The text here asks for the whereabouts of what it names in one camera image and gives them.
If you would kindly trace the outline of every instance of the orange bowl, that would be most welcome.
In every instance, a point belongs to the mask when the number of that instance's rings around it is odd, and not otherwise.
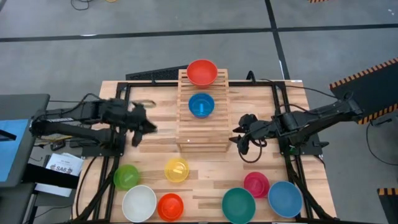
[[[187,68],[187,77],[199,88],[208,88],[217,78],[217,66],[209,60],[199,59]]]

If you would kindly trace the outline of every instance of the yellow bowl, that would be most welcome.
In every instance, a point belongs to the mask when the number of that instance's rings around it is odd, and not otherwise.
[[[170,159],[164,169],[167,180],[178,183],[184,181],[189,174],[189,166],[185,159]]]

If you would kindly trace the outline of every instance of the metal bracket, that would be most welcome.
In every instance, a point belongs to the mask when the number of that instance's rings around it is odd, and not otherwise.
[[[246,80],[251,80],[252,83],[256,83],[256,77],[254,76],[253,71],[249,71],[248,75],[246,76]]]
[[[156,81],[155,81],[155,77],[154,77],[154,75],[150,75],[150,79],[152,80],[152,84],[153,85],[156,85]]]

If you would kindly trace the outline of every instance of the blue bowl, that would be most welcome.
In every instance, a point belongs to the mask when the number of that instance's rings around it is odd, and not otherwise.
[[[303,207],[300,190],[287,181],[274,183],[269,189],[268,202],[273,211],[284,218],[293,218]]]
[[[214,99],[207,93],[197,93],[188,102],[189,110],[197,118],[206,118],[214,110]]]

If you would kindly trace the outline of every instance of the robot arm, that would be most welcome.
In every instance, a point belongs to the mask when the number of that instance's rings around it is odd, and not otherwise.
[[[30,131],[34,136],[64,134],[91,139],[102,145],[116,143],[112,129],[86,129],[64,122],[79,121],[83,124],[105,123],[111,126],[134,131],[133,146],[138,146],[142,136],[156,132],[156,126],[147,120],[144,105],[133,103],[135,108],[127,110],[124,100],[95,100],[77,104],[70,109],[38,111],[32,118]]]
[[[239,120],[239,127],[233,130],[235,133],[244,133],[244,136],[229,140],[235,142],[244,155],[248,153],[249,141],[258,145],[255,140],[260,140],[264,147],[267,145],[266,139],[287,137],[291,146],[300,147],[311,135],[341,121],[359,120],[361,115],[361,109],[352,99],[338,100],[310,111],[277,114],[272,121],[259,121],[255,115],[245,114]]]

